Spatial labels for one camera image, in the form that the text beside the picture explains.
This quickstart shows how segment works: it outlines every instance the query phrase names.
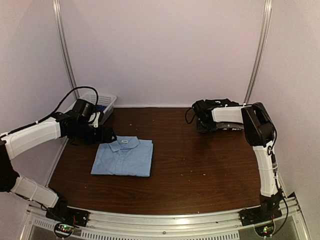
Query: black cable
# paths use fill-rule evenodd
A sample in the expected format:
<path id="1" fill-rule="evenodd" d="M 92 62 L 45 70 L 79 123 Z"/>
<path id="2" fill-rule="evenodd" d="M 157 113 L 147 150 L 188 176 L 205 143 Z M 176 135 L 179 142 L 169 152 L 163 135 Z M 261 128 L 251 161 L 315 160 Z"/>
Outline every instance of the black cable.
<path id="1" fill-rule="evenodd" d="M 98 100 L 99 100 L 99 95 L 98 95 L 97 90 L 96 90 L 95 88 L 93 88 L 92 86 L 77 86 L 77 87 L 73 88 L 72 90 L 70 90 L 70 91 L 64 96 L 64 98 L 59 102 L 59 104 L 57 105 L 57 107 L 56 107 L 49 115 L 43 117 L 42 119 L 40 119 L 40 120 L 38 120 L 38 121 L 36 121 L 36 122 L 29 123 L 29 124 L 27 124 L 27 125 L 25 125 L 25 126 L 21 126 L 21 127 L 18 127 L 18 128 L 16 128 L 16 129 L 14 129 L 14 130 L 11 130 L 10 132 L 8 132 L 8 134 L 4 134 L 4 135 L 0 136 L 0 139 L 3 138 L 3 137 L 5 137 L 5 136 L 7 136 L 7 135 L 9 135 L 9 134 L 14 134 L 14 133 L 16 133 L 16 132 L 18 132 L 18 131 L 21 131 L 21 130 L 23 130 L 23 129 L 32 127 L 32 126 L 34 126 L 34 125 L 36 125 L 36 124 L 38 124 L 38 123 L 44 122 L 45 120 L 47 120 L 48 118 L 50 118 L 54 113 L 56 113 L 57 110 L 58 110 L 58 109 L 60 108 L 60 106 L 62 105 L 62 103 L 67 99 L 67 97 L 68 97 L 73 91 L 75 91 L 75 90 L 77 90 L 77 89 L 91 89 L 91 90 L 93 90 L 93 91 L 95 92 L 95 95 L 96 95 L 95 108 L 97 108 L 97 106 L 98 106 Z M 93 119 L 91 122 L 89 122 L 89 124 L 93 123 L 93 122 L 96 120 L 96 117 L 97 117 L 97 112 L 95 112 L 95 117 L 94 117 L 94 119 Z"/>
<path id="2" fill-rule="evenodd" d="M 284 204 L 285 204 L 285 207 L 286 207 L 286 215 L 285 215 L 285 219 L 284 219 L 284 221 L 283 221 L 283 223 L 282 223 L 282 225 L 277 229 L 277 231 L 276 232 L 274 232 L 274 233 L 272 233 L 272 236 L 274 236 L 274 235 L 276 235 L 282 228 L 283 228 L 283 226 L 285 225 L 285 223 L 287 222 L 287 220 L 288 220 L 288 216 L 289 216 L 289 207 L 288 207 L 288 204 L 287 204 L 287 202 L 286 202 L 286 200 L 285 200 L 285 198 L 282 196 L 282 199 L 283 199 L 283 201 L 284 201 Z"/>
<path id="3" fill-rule="evenodd" d="M 194 121 L 194 119 L 195 119 L 195 117 L 196 117 L 196 114 L 194 114 L 193 117 L 192 117 L 192 119 L 191 119 L 191 121 L 188 121 L 187 114 L 188 114 L 188 112 L 189 112 L 191 109 L 192 109 L 192 107 L 190 107 L 190 108 L 185 112 L 185 114 L 184 114 L 184 119 L 185 119 L 185 122 L 186 122 L 187 124 L 192 124 L 192 122 Z"/>
<path id="4" fill-rule="evenodd" d="M 272 128 L 273 128 L 273 130 L 274 130 L 274 133 L 275 133 L 274 140 L 273 140 L 273 144 L 272 144 L 272 146 L 271 146 L 271 150 L 273 150 L 273 149 L 274 149 L 274 146 L 275 146 L 275 144 L 276 144 L 276 141 L 277 141 L 278 133 L 277 133 L 277 129 L 276 129 L 274 123 L 273 123 L 271 120 L 270 120 L 270 122 L 271 122 L 271 126 L 272 126 Z"/>
<path id="5" fill-rule="evenodd" d="M 35 202 L 38 203 L 38 204 L 40 204 L 41 210 L 49 212 L 49 213 L 52 214 L 56 219 L 58 219 L 59 221 L 61 221 L 61 223 L 70 226 L 70 224 L 69 224 L 66 220 L 63 220 L 63 219 L 61 219 L 60 217 L 58 217 L 57 215 L 55 215 L 48 207 L 46 207 L 45 205 L 43 205 L 42 203 L 40 203 L 40 202 L 38 202 L 38 201 L 35 201 Z M 78 226 L 76 226 L 76 225 L 74 225 L 74 224 L 71 225 L 71 226 L 74 227 L 74 228 L 76 228 L 76 229 L 79 228 Z"/>

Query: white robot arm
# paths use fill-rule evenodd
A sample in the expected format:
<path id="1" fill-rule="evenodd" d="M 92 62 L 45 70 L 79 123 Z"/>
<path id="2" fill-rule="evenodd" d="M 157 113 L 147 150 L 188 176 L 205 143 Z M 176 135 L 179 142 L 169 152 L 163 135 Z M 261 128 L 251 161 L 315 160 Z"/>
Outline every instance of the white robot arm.
<path id="1" fill-rule="evenodd" d="M 70 216 L 74 216 L 82 220 L 78 221 L 80 226 L 85 225 L 83 218 L 88 212 L 69 208 L 65 197 L 16 172 L 11 161 L 35 146 L 63 137 L 80 138 L 87 144 L 115 141 L 117 137 L 113 129 L 99 125 L 103 113 L 96 109 L 96 105 L 78 99 L 72 110 L 66 113 L 53 111 L 39 122 L 0 134 L 0 192 L 11 192 L 41 204 L 47 209 L 48 218 L 68 223 Z"/>
<path id="2" fill-rule="evenodd" d="M 277 132 L 264 105 L 260 102 L 239 105 L 228 99 L 199 100 L 192 105 L 198 117 L 197 131 L 244 129 L 246 141 L 253 147 L 260 174 L 260 207 L 241 211 L 242 225 L 268 221 L 281 216 L 279 203 L 283 199 L 278 179 L 278 165 L 274 153 Z"/>

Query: shirt collar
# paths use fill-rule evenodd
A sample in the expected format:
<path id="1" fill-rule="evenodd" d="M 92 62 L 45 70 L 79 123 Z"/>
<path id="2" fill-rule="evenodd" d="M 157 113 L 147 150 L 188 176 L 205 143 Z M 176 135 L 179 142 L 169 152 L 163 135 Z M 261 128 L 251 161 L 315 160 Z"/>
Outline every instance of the shirt collar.
<path id="1" fill-rule="evenodd" d="M 109 143 L 112 152 L 118 152 L 121 149 L 133 149 L 140 144 L 136 136 L 134 137 L 117 137 L 117 141 Z"/>

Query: white wall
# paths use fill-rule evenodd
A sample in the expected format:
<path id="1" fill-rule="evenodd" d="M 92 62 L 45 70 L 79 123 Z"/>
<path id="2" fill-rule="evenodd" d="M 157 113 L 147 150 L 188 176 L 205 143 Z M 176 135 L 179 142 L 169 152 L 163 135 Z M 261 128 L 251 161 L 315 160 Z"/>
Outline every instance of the white wall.
<path id="1" fill-rule="evenodd" d="M 287 192 L 296 192 L 313 240 L 320 236 L 320 1 L 274 0 L 251 102 L 263 102 Z"/>
<path id="2" fill-rule="evenodd" d="M 118 106 L 190 106 L 246 95 L 265 1 L 69 0 L 61 11 L 78 85 Z"/>
<path id="3" fill-rule="evenodd" d="M 46 116 L 70 90 L 51 0 L 2 0 L 0 4 L 0 133 Z M 64 105 L 70 105 L 72 97 Z M 61 140 L 47 142 L 12 161 L 23 175 L 45 184 Z M 0 193 L 0 239 L 16 240 L 28 203 Z"/>

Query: shirt placket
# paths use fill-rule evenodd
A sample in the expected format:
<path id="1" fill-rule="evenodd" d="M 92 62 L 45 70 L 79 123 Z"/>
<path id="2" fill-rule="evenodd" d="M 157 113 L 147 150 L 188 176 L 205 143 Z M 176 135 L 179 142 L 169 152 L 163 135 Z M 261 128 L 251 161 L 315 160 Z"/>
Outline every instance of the shirt placket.
<path id="1" fill-rule="evenodd" d="M 119 157 L 116 161 L 116 164 L 115 164 L 115 170 L 114 172 L 116 174 L 121 174 L 122 172 L 122 165 L 124 164 L 124 160 L 125 160 L 125 156 L 126 156 L 126 150 L 125 149 L 120 149 L 119 152 Z"/>

